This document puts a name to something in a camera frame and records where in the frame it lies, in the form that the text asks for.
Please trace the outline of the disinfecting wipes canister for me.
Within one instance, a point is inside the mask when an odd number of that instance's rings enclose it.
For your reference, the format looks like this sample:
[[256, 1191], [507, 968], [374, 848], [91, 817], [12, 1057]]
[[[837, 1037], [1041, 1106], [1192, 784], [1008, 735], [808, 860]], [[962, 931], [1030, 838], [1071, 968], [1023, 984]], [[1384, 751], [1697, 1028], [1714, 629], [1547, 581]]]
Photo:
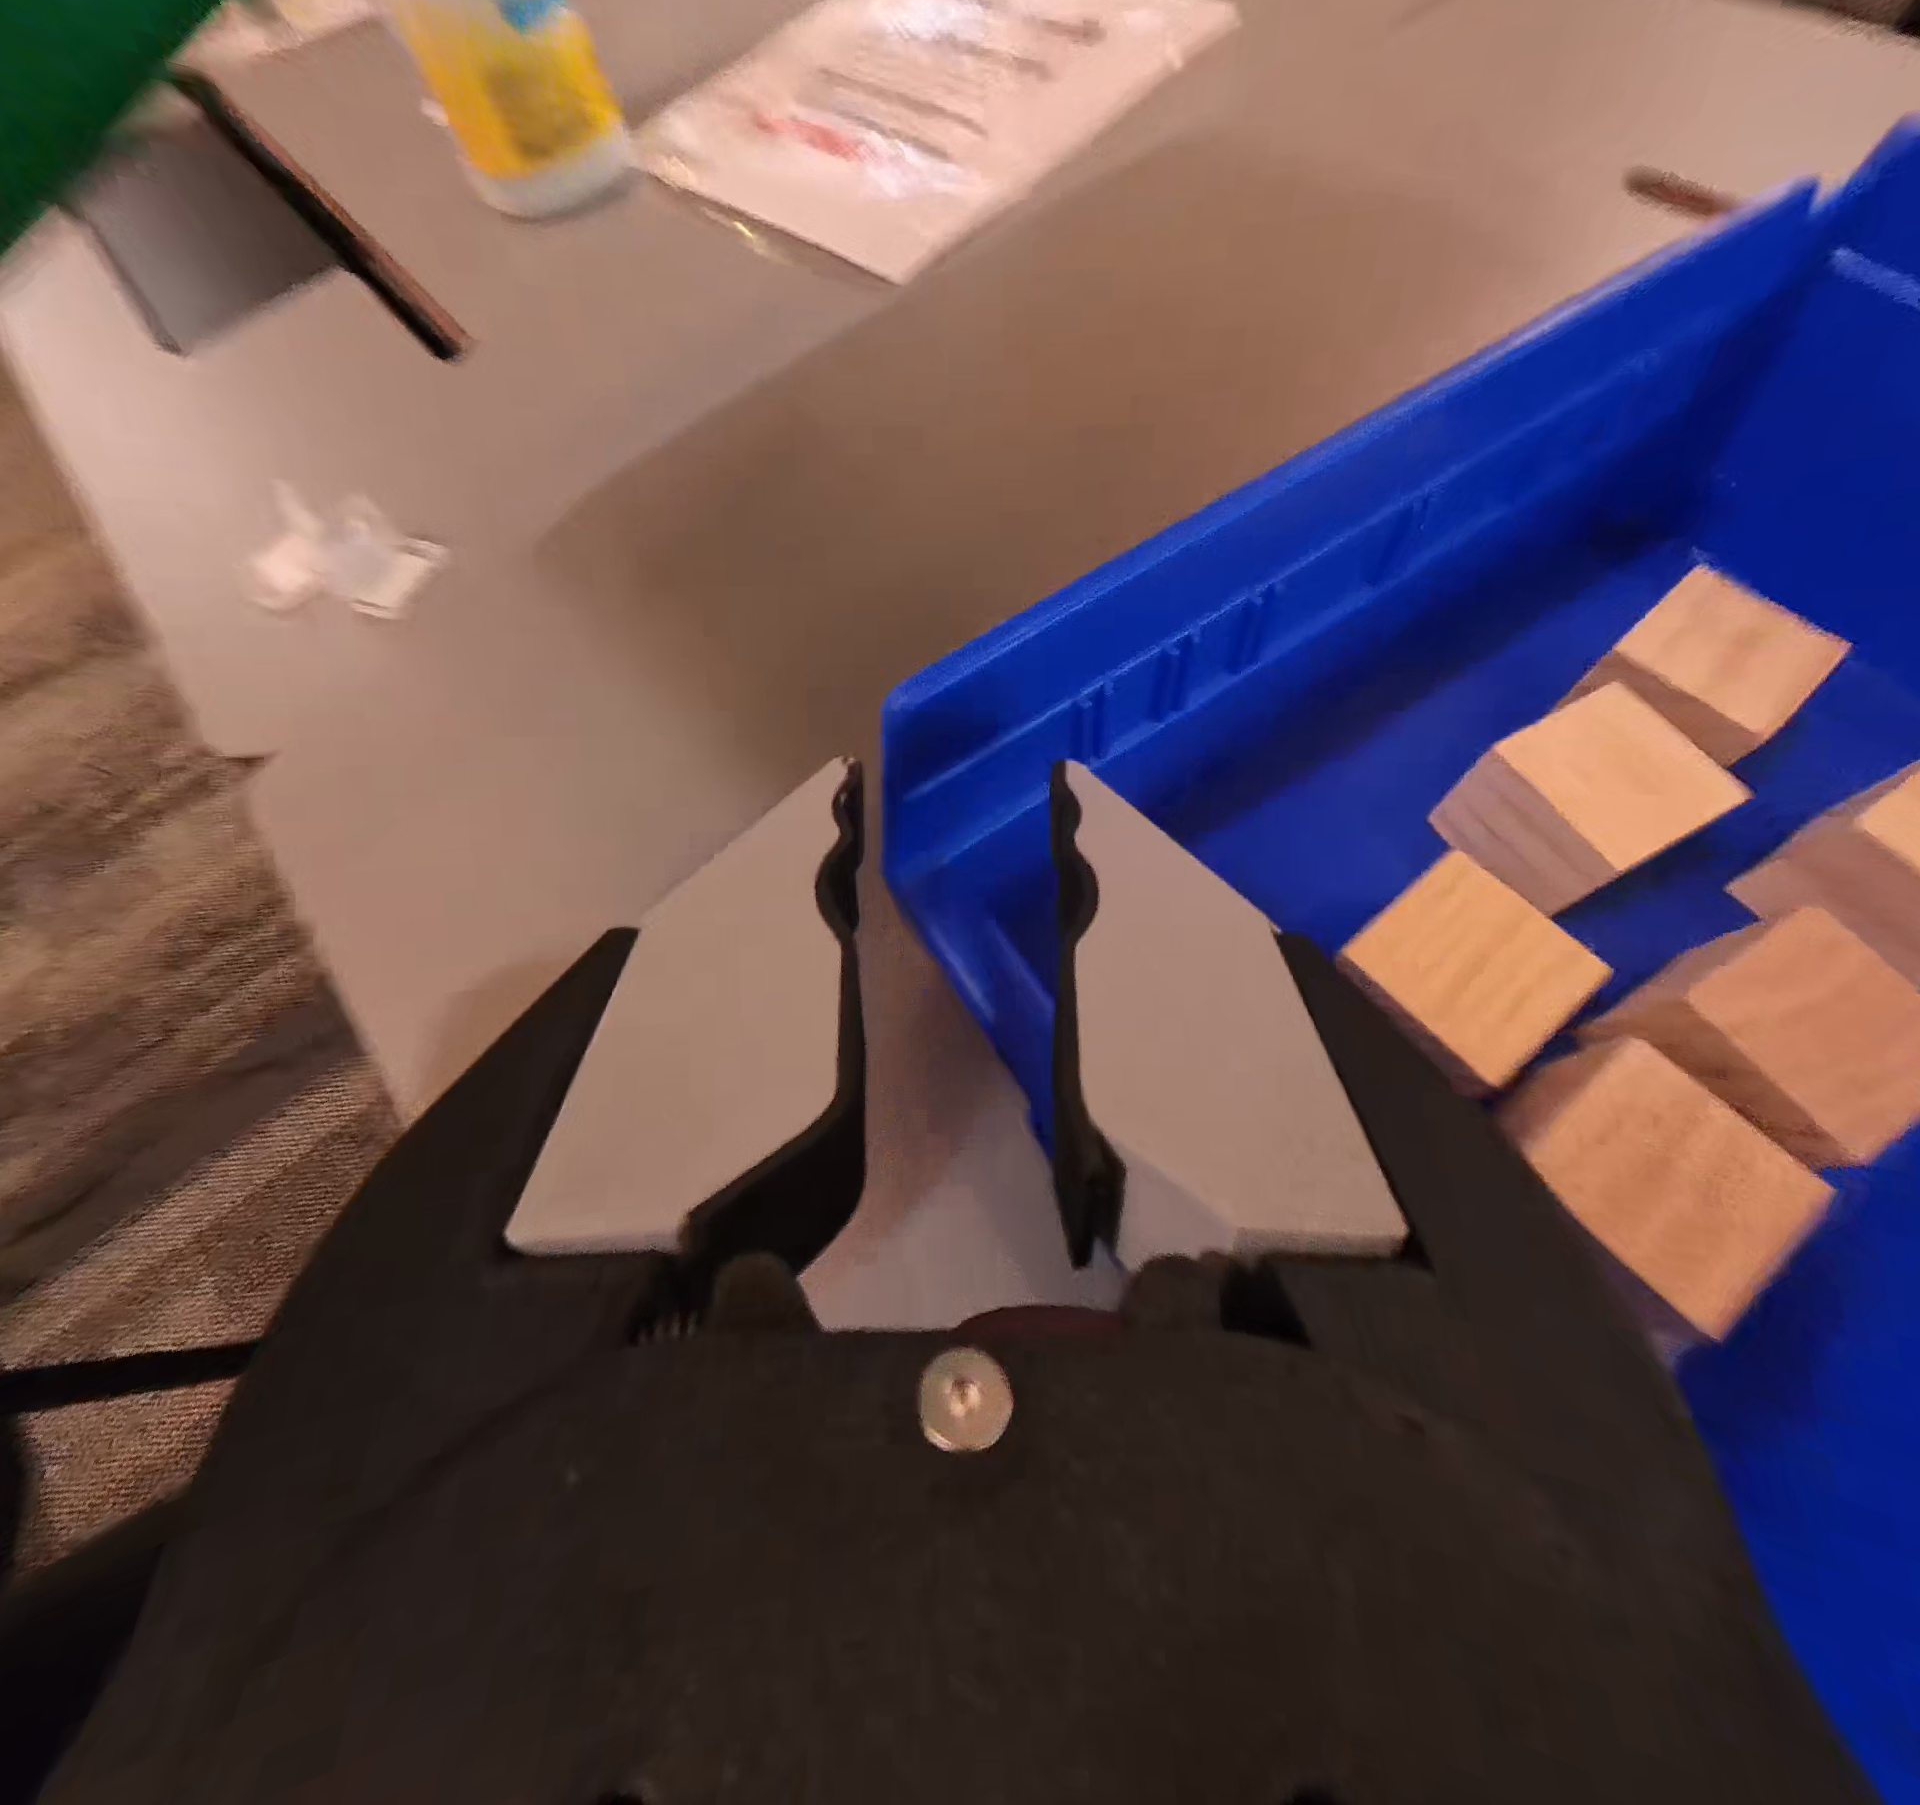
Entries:
[[496, 210], [568, 214], [628, 179], [628, 123], [577, 0], [376, 3]]

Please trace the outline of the blue plastic bin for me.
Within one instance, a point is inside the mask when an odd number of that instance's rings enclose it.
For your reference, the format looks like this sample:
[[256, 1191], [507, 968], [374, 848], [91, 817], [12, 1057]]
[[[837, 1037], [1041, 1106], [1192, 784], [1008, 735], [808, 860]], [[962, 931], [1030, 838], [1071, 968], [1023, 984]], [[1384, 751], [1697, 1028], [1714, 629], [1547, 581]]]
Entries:
[[[1752, 806], [1576, 922], [1623, 980], [1916, 757], [1916, 123], [902, 682], [884, 868], [1054, 1137], [1045, 781], [1320, 950], [1414, 1249], [1239, 1328], [1015, 1343], [878, 1541], [900, 1800], [1916, 1800], [1916, 1138], [1685, 1391], [1488, 1114], [1337, 976], [1428, 808], [1698, 555], [1852, 642]], [[1683, 1401], [1703, 1409], [1704, 1436]]]

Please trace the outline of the clear plastic piece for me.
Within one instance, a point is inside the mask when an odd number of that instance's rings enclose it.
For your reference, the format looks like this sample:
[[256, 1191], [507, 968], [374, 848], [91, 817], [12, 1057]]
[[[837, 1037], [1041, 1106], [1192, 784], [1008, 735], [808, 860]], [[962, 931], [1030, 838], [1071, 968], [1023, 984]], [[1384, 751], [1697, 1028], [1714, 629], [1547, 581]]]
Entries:
[[397, 621], [451, 560], [444, 544], [405, 535], [367, 494], [319, 507], [287, 480], [271, 494], [277, 529], [244, 567], [244, 593], [271, 612], [330, 596], [362, 617]]

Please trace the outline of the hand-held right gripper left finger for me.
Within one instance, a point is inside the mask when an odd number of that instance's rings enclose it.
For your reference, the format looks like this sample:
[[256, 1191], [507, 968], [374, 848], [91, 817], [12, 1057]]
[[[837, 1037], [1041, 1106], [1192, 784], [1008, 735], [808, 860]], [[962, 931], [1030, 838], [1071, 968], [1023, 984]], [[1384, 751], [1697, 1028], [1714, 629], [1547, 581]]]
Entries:
[[830, 758], [639, 922], [505, 1240], [805, 1273], [866, 1185], [865, 782]]

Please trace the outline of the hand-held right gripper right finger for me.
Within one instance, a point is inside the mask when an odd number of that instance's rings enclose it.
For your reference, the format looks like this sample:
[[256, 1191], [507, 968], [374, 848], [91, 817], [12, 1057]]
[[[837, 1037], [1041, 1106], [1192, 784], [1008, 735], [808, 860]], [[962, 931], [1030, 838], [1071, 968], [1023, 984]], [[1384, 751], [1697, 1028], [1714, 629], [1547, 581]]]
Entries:
[[1279, 926], [1084, 763], [1049, 788], [1069, 1254], [1388, 1259], [1411, 1238]]

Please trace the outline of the laminated paper sheet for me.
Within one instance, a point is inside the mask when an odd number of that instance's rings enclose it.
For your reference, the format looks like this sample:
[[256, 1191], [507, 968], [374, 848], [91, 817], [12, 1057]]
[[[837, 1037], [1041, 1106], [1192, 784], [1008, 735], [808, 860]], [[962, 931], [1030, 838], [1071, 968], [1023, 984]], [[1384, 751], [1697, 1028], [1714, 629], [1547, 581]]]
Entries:
[[637, 160], [906, 284], [1239, 21], [1231, 0], [822, 0], [650, 118]]

